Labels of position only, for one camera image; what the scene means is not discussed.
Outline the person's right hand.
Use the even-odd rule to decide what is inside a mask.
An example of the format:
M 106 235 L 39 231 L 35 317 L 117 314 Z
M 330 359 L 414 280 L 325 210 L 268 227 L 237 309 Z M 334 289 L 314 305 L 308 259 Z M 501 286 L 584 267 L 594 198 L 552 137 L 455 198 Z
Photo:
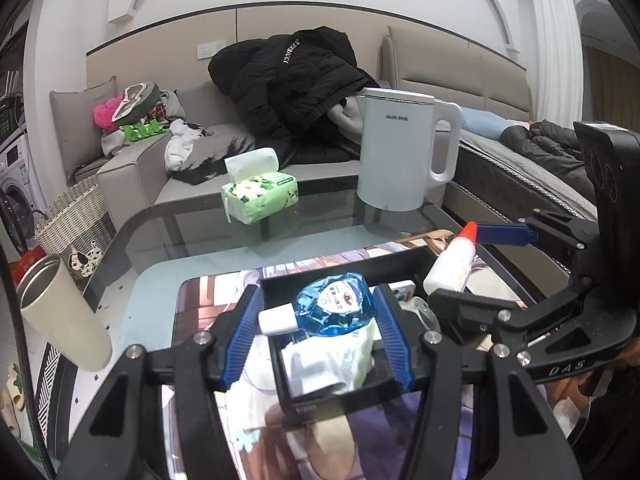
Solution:
M 618 368 L 639 366 L 639 338 L 632 337 L 617 358 L 605 367 L 605 370 L 617 370 Z M 559 403 L 568 401 L 584 414 L 594 397 L 593 388 L 600 382 L 600 370 L 590 370 L 577 376 L 547 382 L 544 385 L 550 408 L 555 408 Z

